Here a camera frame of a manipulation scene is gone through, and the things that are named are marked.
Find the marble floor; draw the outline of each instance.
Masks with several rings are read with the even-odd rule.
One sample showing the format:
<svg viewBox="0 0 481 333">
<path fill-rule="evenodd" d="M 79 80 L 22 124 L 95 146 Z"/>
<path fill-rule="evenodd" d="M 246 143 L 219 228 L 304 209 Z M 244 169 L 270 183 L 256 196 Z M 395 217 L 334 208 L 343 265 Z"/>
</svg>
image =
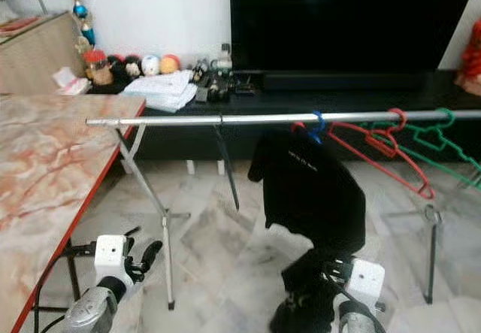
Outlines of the marble floor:
<svg viewBox="0 0 481 333">
<path fill-rule="evenodd" d="M 164 259 L 159 255 L 142 287 L 123 301 L 114 321 L 122 333 L 264 333 L 278 304 L 286 297 L 280 272 L 311 247 L 308 239 L 281 226 L 265 229 L 262 183 L 247 179 L 249 162 L 234 164 L 240 199 L 237 212 L 226 176 L 215 162 L 197 162 L 188 175 L 184 162 L 139 163 L 153 188 L 172 212 L 190 212 L 171 227 L 174 260 L 175 311 L 167 309 Z M 420 209 L 424 199 L 371 166 L 346 164 L 367 198 L 367 239 L 356 255 L 386 269 L 381 300 L 387 310 L 380 321 L 391 333 L 481 331 L 481 223 L 477 208 L 481 193 L 469 189 L 442 210 L 443 234 L 436 266 L 434 301 L 427 306 L 425 286 L 427 238 Z M 392 164 L 408 180 L 416 177 L 403 165 Z M 449 176 L 426 167 L 438 192 L 435 204 L 455 186 Z M 74 244 L 101 234 L 122 234 L 135 226 L 132 255 L 139 260 L 145 247 L 162 239 L 160 218 L 135 179 L 115 166 L 75 229 Z M 77 259 L 80 288 L 93 283 L 90 258 Z M 60 261 L 42 292 L 42 304 L 71 303 L 66 262 Z M 42 325 L 55 319 L 41 314 Z M 32 317 L 22 332 L 32 331 Z M 62 331 L 58 324 L 51 332 Z"/>
</svg>

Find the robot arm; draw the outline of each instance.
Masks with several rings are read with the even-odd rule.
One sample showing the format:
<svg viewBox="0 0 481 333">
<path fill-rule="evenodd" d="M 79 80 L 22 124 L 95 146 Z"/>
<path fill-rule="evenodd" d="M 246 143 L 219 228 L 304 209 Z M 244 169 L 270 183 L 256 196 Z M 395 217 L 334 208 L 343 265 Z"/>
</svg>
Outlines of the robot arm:
<svg viewBox="0 0 481 333">
<path fill-rule="evenodd" d="M 135 290 L 135 284 L 144 280 L 161 241 L 154 241 L 146 249 L 140 263 L 128 256 L 133 238 L 124 235 L 101 235 L 95 247 L 97 286 L 87 290 L 65 314 L 65 333 L 108 333 L 112 327 L 117 306 Z"/>
</svg>

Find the red hanger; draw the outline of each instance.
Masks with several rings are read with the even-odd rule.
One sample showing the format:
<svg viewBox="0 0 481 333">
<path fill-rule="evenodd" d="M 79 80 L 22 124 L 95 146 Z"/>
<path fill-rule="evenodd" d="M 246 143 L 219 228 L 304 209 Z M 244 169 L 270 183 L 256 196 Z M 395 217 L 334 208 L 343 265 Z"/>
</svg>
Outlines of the red hanger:
<svg viewBox="0 0 481 333">
<path fill-rule="evenodd" d="M 393 132 L 399 132 L 400 130 L 403 129 L 403 127 L 406 125 L 406 114 L 403 112 L 401 109 L 390 109 L 390 112 L 397 113 L 401 117 L 401 123 L 398 126 L 390 126 L 386 130 L 383 129 L 371 129 L 367 130 L 364 129 L 360 126 L 349 124 L 349 123 L 341 123 L 341 122 L 334 122 L 329 126 L 328 130 L 328 136 L 336 140 L 339 144 L 341 144 L 343 147 L 351 150 L 354 154 L 357 156 L 360 156 L 374 166 L 375 168 L 378 168 L 379 170 L 383 171 L 384 173 L 388 174 L 390 177 L 393 179 L 396 179 L 398 182 L 402 183 L 403 185 L 407 186 L 409 189 L 413 190 L 420 196 L 422 196 L 425 199 L 433 199 L 434 198 L 434 190 L 431 188 L 431 185 L 429 183 L 428 178 L 425 176 L 424 172 L 422 169 L 402 150 L 399 149 L 398 143 L 396 142 L 396 139 L 392 136 Z M 419 177 L 422 179 L 422 186 L 420 188 L 417 188 L 413 185 L 411 185 L 409 182 L 407 182 L 405 179 L 402 177 L 398 176 L 397 174 L 393 173 L 392 171 L 384 168 L 380 163 L 375 162 L 371 158 L 368 158 L 365 154 L 361 153 L 359 150 L 356 148 L 352 147 L 349 145 L 347 142 L 336 136 L 334 133 L 334 128 L 337 126 L 341 126 L 344 128 L 356 130 L 357 132 L 362 132 L 366 135 L 365 141 L 372 147 L 378 149 L 382 154 L 385 156 L 388 156 L 389 158 L 394 158 L 397 155 L 399 155 L 401 158 L 403 158 L 409 165 L 413 167 L 413 169 L 416 171 L 416 173 L 419 175 Z M 382 135 L 385 139 L 389 140 L 392 144 L 392 146 L 386 144 L 385 142 L 376 139 L 375 135 Z"/>
<path fill-rule="evenodd" d="M 297 129 L 307 129 L 306 128 L 306 124 L 304 124 L 302 121 L 294 121 L 292 124 L 291 124 L 291 132 L 295 132 Z"/>
</svg>

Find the marble table top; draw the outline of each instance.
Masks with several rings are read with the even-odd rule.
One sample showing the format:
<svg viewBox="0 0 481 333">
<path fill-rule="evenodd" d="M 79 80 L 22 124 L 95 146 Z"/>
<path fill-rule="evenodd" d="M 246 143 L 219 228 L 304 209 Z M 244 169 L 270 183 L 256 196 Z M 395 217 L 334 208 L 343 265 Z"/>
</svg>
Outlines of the marble table top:
<svg viewBox="0 0 481 333">
<path fill-rule="evenodd" d="M 0 331 L 16 332 L 117 153 L 85 119 L 135 117 L 144 98 L 0 97 Z"/>
</svg>

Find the stuffed toy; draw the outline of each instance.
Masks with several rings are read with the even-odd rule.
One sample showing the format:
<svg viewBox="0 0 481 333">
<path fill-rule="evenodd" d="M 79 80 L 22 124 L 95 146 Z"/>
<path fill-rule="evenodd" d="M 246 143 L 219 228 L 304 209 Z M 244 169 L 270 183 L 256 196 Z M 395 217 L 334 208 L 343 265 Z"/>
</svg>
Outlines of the stuffed toy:
<svg viewBox="0 0 481 333">
<path fill-rule="evenodd" d="M 153 76 L 159 73 L 160 61 L 157 56 L 147 55 L 142 59 L 142 72 L 145 76 Z"/>
<path fill-rule="evenodd" d="M 135 80 L 142 75 L 142 62 L 137 55 L 128 55 L 126 57 L 126 71 L 130 76 L 130 80 Z"/>
<path fill-rule="evenodd" d="M 113 75 L 113 81 L 115 83 L 130 82 L 130 76 L 126 71 L 126 62 L 121 55 L 109 55 L 107 56 L 107 60 L 110 64 L 110 72 Z"/>
<path fill-rule="evenodd" d="M 160 60 L 160 72 L 162 74 L 171 74 L 180 70 L 180 60 L 175 55 L 165 55 Z"/>
</svg>

